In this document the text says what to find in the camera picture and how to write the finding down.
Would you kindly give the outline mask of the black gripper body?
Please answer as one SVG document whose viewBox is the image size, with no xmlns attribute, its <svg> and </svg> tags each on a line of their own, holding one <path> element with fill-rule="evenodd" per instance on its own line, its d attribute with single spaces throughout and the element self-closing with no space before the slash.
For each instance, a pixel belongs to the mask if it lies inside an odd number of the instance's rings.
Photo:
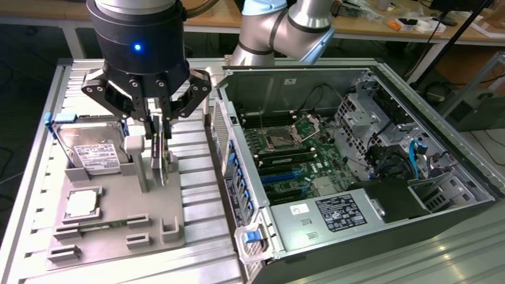
<svg viewBox="0 0 505 284">
<path fill-rule="evenodd" d="M 180 2 L 146 7 L 146 2 L 121 2 L 115 8 L 105 2 L 87 3 L 106 75 L 126 92 L 130 81 L 140 77 L 144 95 L 158 97 L 159 79 L 174 95 L 190 78 L 190 63 L 183 41 L 186 9 Z"/>
</svg>

